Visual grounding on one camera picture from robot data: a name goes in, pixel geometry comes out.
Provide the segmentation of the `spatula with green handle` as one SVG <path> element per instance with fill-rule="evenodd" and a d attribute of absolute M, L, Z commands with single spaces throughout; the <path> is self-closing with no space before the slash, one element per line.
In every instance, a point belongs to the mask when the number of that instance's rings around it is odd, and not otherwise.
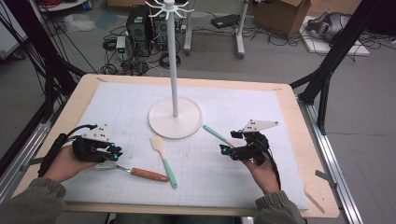
<path fill-rule="evenodd" d="M 173 173 L 173 170 L 172 170 L 169 162 L 166 159 L 165 152 L 164 152 L 164 141 L 163 141 L 163 139 L 159 135 L 152 135 L 149 138 L 149 141 L 151 143 L 152 148 L 160 153 L 162 161 L 163 161 L 163 166 L 164 166 L 164 169 L 165 169 L 165 171 L 166 171 L 166 173 L 168 175 L 170 184 L 171 184 L 173 189 L 176 189 L 178 187 L 177 179 L 176 179 L 176 177 L 175 177 L 175 175 Z"/>

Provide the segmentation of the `black metal frame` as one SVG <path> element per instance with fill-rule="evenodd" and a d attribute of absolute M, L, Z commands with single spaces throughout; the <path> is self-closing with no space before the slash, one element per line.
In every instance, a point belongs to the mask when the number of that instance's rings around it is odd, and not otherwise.
<path fill-rule="evenodd" d="M 34 128 L 41 122 L 47 121 L 53 114 L 55 101 L 60 96 L 69 97 L 77 86 L 77 77 L 83 77 L 86 72 L 68 62 L 53 45 L 50 36 L 45 31 L 39 18 L 36 16 L 29 0 L 0 0 L 0 6 L 7 6 L 10 13 L 16 19 L 22 30 L 27 35 L 27 44 L 18 34 L 11 22 L 0 13 L 0 22 L 8 32 L 17 40 L 25 51 L 36 73 L 45 79 L 45 101 L 22 130 L 20 135 L 0 159 L 0 177 L 10 167 L 22 145 Z"/>
<path fill-rule="evenodd" d="M 325 120 L 332 75 L 355 45 L 355 42 L 359 39 L 368 24 L 374 17 L 380 14 L 381 9 L 389 1 L 361 0 L 346 28 L 334 41 L 333 46 L 320 66 L 311 74 L 290 83 L 293 89 L 306 84 L 304 91 L 298 94 L 298 99 L 306 105 L 313 105 L 316 97 L 320 94 L 317 126 L 324 135 L 326 135 Z"/>

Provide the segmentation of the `large cardboard box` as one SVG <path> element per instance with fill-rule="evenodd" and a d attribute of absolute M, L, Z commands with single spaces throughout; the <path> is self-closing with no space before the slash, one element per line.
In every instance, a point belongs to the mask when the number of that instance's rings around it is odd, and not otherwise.
<path fill-rule="evenodd" d="M 253 23 L 287 39 L 299 33 L 311 8 L 311 0 L 261 0 L 256 6 Z"/>

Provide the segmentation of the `thin wooden strip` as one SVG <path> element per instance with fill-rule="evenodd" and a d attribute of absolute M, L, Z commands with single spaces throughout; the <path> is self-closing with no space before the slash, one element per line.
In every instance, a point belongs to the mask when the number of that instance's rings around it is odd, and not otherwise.
<path fill-rule="evenodd" d="M 318 196 L 318 195 L 312 196 L 307 191 L 305 192 L 305 196 L 319 210 L 320 213 L 322 213 L 322 214 L 325 213 L 325 209 L 321 205 L 322 198 L 320 196 Z"/>

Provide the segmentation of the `round white table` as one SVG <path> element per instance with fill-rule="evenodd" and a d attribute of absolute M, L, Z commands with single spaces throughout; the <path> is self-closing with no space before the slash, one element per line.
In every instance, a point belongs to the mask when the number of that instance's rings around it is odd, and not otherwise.
<path fill-rule="evenodd" d="M 41 12 L 59 11 L 59 10 L 69 9 L 72 7 L 82 7 L 84 9 L 90 10 L 92 8 L 92 1 L 91 0 L 77 0 L 76 2 L 66 2 L 65 0 L 62 0 L 62 2 L 57 6 L 49 6 L 48 7 L 48 6 L 44 6 L 44 5 L 41 5 L 40 3 L 38 3 L 37 7 Z"/>

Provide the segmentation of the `white floor board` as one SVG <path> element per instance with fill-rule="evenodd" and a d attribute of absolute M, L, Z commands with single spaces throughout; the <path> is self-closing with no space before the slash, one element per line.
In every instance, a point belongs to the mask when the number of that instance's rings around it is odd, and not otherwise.
<path fill-rule="evenodd" d="M 311 19 L 311 16 L 304 18 L 303 25 L 300 28 L 301 38 L 308 52 L 326 55 L 331 49 L 330 44 L 317 35 L 315 31 L 306 30 L 307 22 Z M 360 41 L 356 41 L 355 45 L 347 53 L 348 56 L 368 56 L 369 54 L 369 50 Z"/>

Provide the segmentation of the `aluminium rail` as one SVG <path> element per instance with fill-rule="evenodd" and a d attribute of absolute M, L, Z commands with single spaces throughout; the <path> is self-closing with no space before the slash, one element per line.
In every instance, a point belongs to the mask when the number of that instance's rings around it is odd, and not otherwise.
<path fill-rule="evenodd" d="M 333 152 L 332 145 L 326 134 L 323 134 L 317 125 L 318 112 L 313 105 L 307 105 L 302 100 L 297 100 L 303 112 L 305 122 L 312 131 L 314 142 L 318 146 L 318 154 L 324 162 L 325 174 L 331 189 L 336 192 L 337 202 L 349 224 L 363 224 L 360 211 L 349 190 L 344 174 Z"/>
<path fill-rule="evenodd" d="M 21 151 L 11 161 L 11 164 L 0 176 L 0 203 L 8 200 L 16 191 L 26 172 L 21 172 L 20 168 L 30 159 L 34 159 L 37 151 L 42 146 L 49 134 L 51 124 L 49 122 L 39 123 L 28 138 L 22 142 Z"/>

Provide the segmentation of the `small white electronic box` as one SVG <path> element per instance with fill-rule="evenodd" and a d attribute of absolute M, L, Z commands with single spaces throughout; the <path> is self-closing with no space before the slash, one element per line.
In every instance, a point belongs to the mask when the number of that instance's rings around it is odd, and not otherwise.
<path fill-rule="evenodd" d="M 117 37 L 116 51 L 118 53 L 119 59 L 121 61 L 125 61 L 126 60 L 126 37 L 125 36 Z"/>

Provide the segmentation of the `grey device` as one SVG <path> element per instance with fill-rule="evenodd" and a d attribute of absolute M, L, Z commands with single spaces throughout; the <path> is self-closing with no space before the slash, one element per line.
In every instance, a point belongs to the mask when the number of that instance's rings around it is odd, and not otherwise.
<path fill-rule="evenodd" d="M 314 31 L 326 42 L 331 43 L 347 26 L 351 16 L 340 12 L 324 12 L 307 22 L 307 31 Z"/>

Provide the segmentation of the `pastry brush with green handle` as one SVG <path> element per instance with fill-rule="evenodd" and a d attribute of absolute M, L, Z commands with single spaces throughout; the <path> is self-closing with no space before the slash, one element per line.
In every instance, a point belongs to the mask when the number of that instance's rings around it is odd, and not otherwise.
<path fill-rule="evenodd" d="M 222 142 L 226 143 L 230 147 L 237 147 L 236 144 L 234 144 L 230 140 L 226 139 L 224 136 L 222 136 L 220 133 L 218 133 L 215 130 L 213 130 L 211 127 L 209 127 L 207 125 L 203 125 L 203 128 L 204 128 L 204 130 L 206 130 L 207 132 L 209 132 L 212 135 L 216 136 L 219 140 L 221 140 Z"/>

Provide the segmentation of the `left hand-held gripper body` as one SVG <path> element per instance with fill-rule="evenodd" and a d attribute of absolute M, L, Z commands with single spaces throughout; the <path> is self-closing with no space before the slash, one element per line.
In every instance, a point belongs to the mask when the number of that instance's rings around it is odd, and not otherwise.
<path fill-rule="evenodd" d="M 110 161 L 106 124 L 95 125 L 87 132 L 79 135 L 73 142 L 73 153 L 80 161 L 105 162 Z"/>

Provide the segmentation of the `white hook stand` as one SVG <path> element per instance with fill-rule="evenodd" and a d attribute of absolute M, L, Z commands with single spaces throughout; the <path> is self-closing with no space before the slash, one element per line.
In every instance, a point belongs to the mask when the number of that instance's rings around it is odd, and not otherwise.
<path fill-rule="evenodd" d="M 203 122 L 203 113 L 200 106 L 193 100 L 179 97 L 177 91 L 177 55 L 175 36 L 175 15 L 184 9 L 186 2 L 180 7 L 175 5 L 175 0 L 163 0 L 160 3 L 154 0 L 155 5 L 147 2 L 151 8 L 159 11 L 151 18 L 165 15 L 167 26 L 168 58 L 170 70 L 171 97 L 157 102 L 148 113 L 148 122 L 152 130 L 158 135 L 169 139 L 181 139 L 198 131 Z"/>

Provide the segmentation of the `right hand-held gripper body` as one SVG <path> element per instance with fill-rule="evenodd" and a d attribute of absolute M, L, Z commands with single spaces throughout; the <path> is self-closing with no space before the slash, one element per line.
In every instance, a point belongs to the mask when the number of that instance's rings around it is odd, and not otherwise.
<path fill-rule="evenodd" d="M 263 164 L 265 160 L 270 160 L 272 156 L 269 154 L 269 142 L 261 131 L 277 125 L 277 121 L 251 119 L 241 130 L 243 132 L 242 139 L 247 143 L 242 147 L 232 147 L 231 159 L 234 161 L 253 159 L 259 165 Z"/>

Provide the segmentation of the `person's right hand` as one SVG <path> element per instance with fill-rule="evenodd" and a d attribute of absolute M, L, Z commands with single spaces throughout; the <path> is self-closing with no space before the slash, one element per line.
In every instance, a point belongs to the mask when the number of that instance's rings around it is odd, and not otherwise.
<path fill-rule="evenodd" d="M 256 184 L 265 195 L 280 190 L 275 171 L 269 161 L 265 161 L 261 165 L 257 165 L 252 161 L 243 161 L 243 163 L 246 165 Z"/>

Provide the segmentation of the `wire whisk with wooden handle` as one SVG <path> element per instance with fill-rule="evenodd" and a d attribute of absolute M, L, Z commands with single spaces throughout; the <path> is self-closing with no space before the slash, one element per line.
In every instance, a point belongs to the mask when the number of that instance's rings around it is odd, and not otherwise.
<path fill-rule="evenodd" d="M 141 178 L 159 181 L 159 182 L 168 182 L 169 177 L 167 175 L 162 175 L 159 173 L 155 173 L 149 170 L 144 170 L 140 168 L 125 168 L 123 166 L 118 165 L 114 161 L 105 161 L 104 163 L 97 164 L 93 167 L 95 171 L 107 171 L 107 170 L 121 170 L 130 175 L 138 176 Z"/>

